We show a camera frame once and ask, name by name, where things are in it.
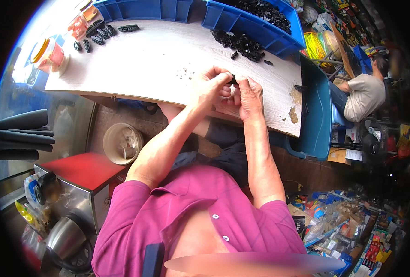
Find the hand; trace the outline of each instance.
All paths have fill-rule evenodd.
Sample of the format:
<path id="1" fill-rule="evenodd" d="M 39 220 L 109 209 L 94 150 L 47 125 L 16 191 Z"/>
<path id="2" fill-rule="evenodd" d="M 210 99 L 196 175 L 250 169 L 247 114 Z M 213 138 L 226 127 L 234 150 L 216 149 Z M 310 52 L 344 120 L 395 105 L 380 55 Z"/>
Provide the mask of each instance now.
<path id="1" fill-rule="evenodd" d="M 222 103 L 241 106 L 239 115 L 243 121 L 251 118 L 263 117 L 262 86 L 246 76 L 236 75 L 238 85 L 232 97 L 223 99 Z"/>
<path id="2" fill-rule="evenodd" d="M 211 105 L 218 95 L 229 97 L 232 75 L 228 70 L 212 66 L 203 72 L 193 75 L 193 98 L 192 105 L 211 109 Z"/>

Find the dark hair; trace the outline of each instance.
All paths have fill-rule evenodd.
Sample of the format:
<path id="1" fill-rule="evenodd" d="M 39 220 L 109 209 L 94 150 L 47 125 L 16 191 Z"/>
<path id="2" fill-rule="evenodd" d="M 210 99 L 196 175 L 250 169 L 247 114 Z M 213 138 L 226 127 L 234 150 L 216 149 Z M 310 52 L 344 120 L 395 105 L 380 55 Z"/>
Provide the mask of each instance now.
<path id="1" fill-rule="evenodd" d="M 382 76 L 386 77 L 388 75 L 389 68 L 388 61 L 380 54 L 374 55 L 373 60 L 376 61 L 377 68 L 379 69 Z"/>

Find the round container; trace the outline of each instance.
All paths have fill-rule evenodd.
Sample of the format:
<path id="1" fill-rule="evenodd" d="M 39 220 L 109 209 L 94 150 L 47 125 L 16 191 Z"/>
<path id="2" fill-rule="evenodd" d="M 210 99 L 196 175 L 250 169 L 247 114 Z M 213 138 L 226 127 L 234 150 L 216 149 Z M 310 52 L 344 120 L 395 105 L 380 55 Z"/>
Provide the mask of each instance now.
<path id="1" fill-rule="evenodd" d="M 88 23 L 95 22 L 97 20 L 103 20 L 102 14 L 94 7 L 92 0 L 83 0 L 77 5 L 77 10 L 83 14 Z"/>
<path id="2" fill-rule="evenodd" d="M 64 74 L 68 62 L 69 54 L 65 54 L 62 47 L 53 38 L 46 38 L 39 41 L 31 53 L 31 62 L 37 69 L 48 74 Z"/>
<path id="3" fill-rule="evenodd" d="M 121 155 L 118 149 L 119 147 L 118 137 L 122 135 L 122 131 L 124 129 L 132 130 L 136 134 L 136 137 L 137 137 L 136 153 L 134 157 L 129 158 L 129 159 L 125 159 L 123 157 L 123 154 Z M 110 159 L 110 161 L 116 164 L 125 165 L 125 164 L 132 163 L 133 161 L 136 160 L 142 147 L 143 147 L 142 134 L 138 130 L 136 130 L 133 126 L 126 124 L 126 123 L 114 124 L 106 131 L 105 136 L 103 136 L 103 150 L 105 151 L 105 154 Z"/>
<path id="4" fill-rule="evenodd" d="M 81 41 L 85 38 L 85 34 L 88 30 L 88 22 L 79 10 L 75 10 L 70 17 L 72 20 L 68 24 L 68 32 L 77 41 Z"/>

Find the wooden table top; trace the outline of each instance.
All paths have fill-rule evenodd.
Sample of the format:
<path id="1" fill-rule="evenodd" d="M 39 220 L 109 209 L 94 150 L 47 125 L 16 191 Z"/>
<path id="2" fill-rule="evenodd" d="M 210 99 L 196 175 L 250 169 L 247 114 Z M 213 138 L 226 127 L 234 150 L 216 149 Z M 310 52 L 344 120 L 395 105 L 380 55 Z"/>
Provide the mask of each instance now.
<path id="1" fill-rule="evenodd" d="M 91 53 L 77 52 L 73 40 L 63 48 L 70 53 L 65 73 L 50 75 L 45 90 L 68 91 L 79 95 L 115 96 L 154 103 L 168 102 L 185 106 L 192 90 L 191 77 L 196 71 L 216 65 L 233 74 L 252 77 L 263 87 L 267 126 L 291 136 L 300 136 L 302 94 L 294 85 L 302 85 L 300 65 L 265 52 L 264 59 L 252 62 L 216 42 L 200 21 L 188 24 L 162 20 L 126 20 L 110 22 L 116 30 L 137 24 L 140 30 L 121 33 L 100 46 L 91 42 Z M 211 116 L 240 121 L 238 109 L 215 103 Z"/>

